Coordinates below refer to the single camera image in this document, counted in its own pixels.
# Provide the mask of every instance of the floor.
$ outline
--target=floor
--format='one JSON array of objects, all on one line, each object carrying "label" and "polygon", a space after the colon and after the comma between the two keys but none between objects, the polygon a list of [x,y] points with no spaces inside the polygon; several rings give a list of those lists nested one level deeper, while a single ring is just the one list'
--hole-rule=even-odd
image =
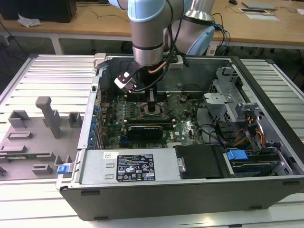
[{"label": "floor", "polygon": [[[48,38],[16,38],[20,45],[28,51],[29,54],[54,54],[53,45]],[[0,93],[5,89],[12,77],[17,73],[26,56],[18,47],[16,42],[12,40],[11,45],[7,48],[0,47]],[[121,53],[121,41],[105,41],[97,40],[97,53]],[[91,55],[91,43],[89,40],[82,39],[64,39],[62,45],[67,55]],[[239,58],[256,58],[254,56],[255,49],[250,47],[231,47],[227,56],[238,56]],[[126,53],[130,53],[131,48],[127,48]],[[217,55],[221,55],[223,48],[217,51]],[[299,72],[304,59],[304,51],[298,50],[282,50],[275,49],[274,53],[270,53],[270,49],[265,48],[264,52],[259,56],[261,59],[272,59],[274,62],[292,79]],[[295,81],[298,87],[303,87],[304,75],[298,73]]]}]

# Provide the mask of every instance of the paper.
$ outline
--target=paper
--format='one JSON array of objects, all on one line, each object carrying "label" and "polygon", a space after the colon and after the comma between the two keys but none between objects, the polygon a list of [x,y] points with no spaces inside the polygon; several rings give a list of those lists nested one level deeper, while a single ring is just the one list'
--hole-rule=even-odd
[{"label": "paper", "polygon": [[263,16],[263,15],[251,15],[251,14],[246,14],[246,15],[247,15],[247,17],[249,17],[252,20],[274,20],[274,21],[280,21],[275,16]]},{"label": "paper", "polygon": [[38,25],[41,25],[40,23],[40,20],[39,19],[28,19],[28,18],[25,18],[23,16],[21,16],[20,14],[19,15],[19,19],[18,19],[18,22],[25,26],[25,27],[30,27],[30,26],[38,26]]},{"label": "paper", "polygon": [[297,9],[298,13],[304,15],[304,9]]}]

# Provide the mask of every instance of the yellow wire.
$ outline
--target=yellow wire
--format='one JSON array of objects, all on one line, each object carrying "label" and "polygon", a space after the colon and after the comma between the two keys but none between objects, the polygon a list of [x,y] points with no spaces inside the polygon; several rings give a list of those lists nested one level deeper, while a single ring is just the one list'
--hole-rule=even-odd
[{"label": "yellow wire", "polygon": [[260,135],[260,138],[261,138],[261,144],[264,146],[264,143],[263,143],[263,137],[262,137],[262,134],[261,134],[261,132],[259,132],[259,131],[256,131],[256,133],[258,133],[259,135]]},{"label": "yellow wire", "polygon": [[234,144],[233,146],[238,146],[238,145],[242,144],[243,142],[245,142],[247,139],[248,138],[246,137],[246,138],[242,139],[241,141],[237,142],[236,144]]}]

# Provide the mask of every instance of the warning label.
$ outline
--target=warning label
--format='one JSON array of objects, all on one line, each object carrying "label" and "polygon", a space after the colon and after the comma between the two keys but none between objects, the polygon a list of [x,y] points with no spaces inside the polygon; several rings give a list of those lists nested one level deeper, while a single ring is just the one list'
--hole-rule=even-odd
[{"label": "warning label", "polygon": [[118,182],[154,181],[153,154],[117,156]]}]

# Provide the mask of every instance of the black plastic cover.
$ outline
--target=black plastic cover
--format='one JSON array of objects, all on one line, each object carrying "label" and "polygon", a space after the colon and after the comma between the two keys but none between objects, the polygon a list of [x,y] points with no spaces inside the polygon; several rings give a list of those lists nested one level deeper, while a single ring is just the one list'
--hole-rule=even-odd
[{"label": "black plastic cover", "polygon": [[177,158],[184,160],[186,171],[182,179],[215,179],[230,177],[223,157],[223,148],[217,145],[187,145],[175,148]]}]

